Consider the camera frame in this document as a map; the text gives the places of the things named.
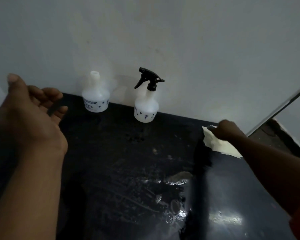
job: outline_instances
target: white spray bottle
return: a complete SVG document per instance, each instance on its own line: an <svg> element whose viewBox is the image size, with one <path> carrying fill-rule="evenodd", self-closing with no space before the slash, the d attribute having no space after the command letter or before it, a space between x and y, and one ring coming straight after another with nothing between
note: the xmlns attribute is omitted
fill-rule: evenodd
<svg viewBox="0 0 300 240"><path fill-rule="evenodd" d="M157 89L157 83L164 82L164 80L156 73L142 67L139 68L139 72L142 73L141 78L134 89L140 87L140 85L146 81L150 82L145 96L137 98L134 102L134 117L140 122L148 123L153 121L159 110L159 104L154 99L154 95Z"/></svg>
<svg viewBox="0 0 300 240"><path fill-rule="evenodd" d="M90 112L100 113L108 108L110 92L102 86L99 72L90 72L89 86L83 89L82 97Z"/></svg>

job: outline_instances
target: left hand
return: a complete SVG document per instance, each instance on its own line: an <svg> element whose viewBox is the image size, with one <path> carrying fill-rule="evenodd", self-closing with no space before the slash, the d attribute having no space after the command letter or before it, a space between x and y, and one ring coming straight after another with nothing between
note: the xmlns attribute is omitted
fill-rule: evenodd
<svg viewBox="0 0 300 240"><path fill-rule="evenodd" d="M8 95L0 107L0 128L12 135L21 151L40 148L64 156L68 143L59 123L68 107L60 107L51 117L47 114L63 94L56 88L27 86L16 74L8 75L8 84Z"/></svg>

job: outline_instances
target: black countertop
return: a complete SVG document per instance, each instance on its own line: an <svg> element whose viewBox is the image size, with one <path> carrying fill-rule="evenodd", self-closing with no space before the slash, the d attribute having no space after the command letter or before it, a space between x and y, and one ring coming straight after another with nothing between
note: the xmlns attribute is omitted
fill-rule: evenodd
<svg viewBox="0 0 300 240"><path fill-rule="evenodd" d="M133 107L91 113L68 94L61 104L69 149L57 239L294 239L246 162L204 146L213 123L165 113L141 123ZM0 195L15 165L0 136Z"/></svg>

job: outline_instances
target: spray nozzle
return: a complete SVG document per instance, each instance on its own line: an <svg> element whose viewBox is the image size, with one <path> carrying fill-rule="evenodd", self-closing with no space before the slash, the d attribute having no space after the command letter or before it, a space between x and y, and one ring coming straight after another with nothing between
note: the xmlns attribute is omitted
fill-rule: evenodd
<svg viewBox="0 0 300 240"><path fill-rule="evenodd" d="M136 84L136 86L134 87L134 89L138 88L141 86L141 84L143 84L146 81L150 81L148 84L148 90L149 91L155 91L157 88L157 83L159 82L164 82L163 79L161 79L156 73L154 73L153 71L150 71L148 69L139 68L139 72L141 72L141 78L138 81L138 83Z"/></svg>

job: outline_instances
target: hand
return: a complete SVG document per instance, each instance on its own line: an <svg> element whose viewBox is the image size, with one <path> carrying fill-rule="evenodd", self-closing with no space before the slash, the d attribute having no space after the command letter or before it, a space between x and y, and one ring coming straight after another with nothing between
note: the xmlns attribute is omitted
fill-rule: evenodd
<svg viewBox="0 0 300 240"><path fill-rule="evenodd" d="M237 125L228 120L222 120L219 122L217 128L208 128L218 139L224 141L230 141L232 138L236 137L246 137L246 135L237 127Z"/></svg>
<svg viewBox="0 0 300 240"><path fill-rule="evenodd" d="M56 88L27 87L15 74L8 75L8 84L8 95L0 107L0 128L12 135L21 151L40 148L64 156L68 143L59 122L68 107L60 107L51 117L47 114L63 94Z"/></svg>

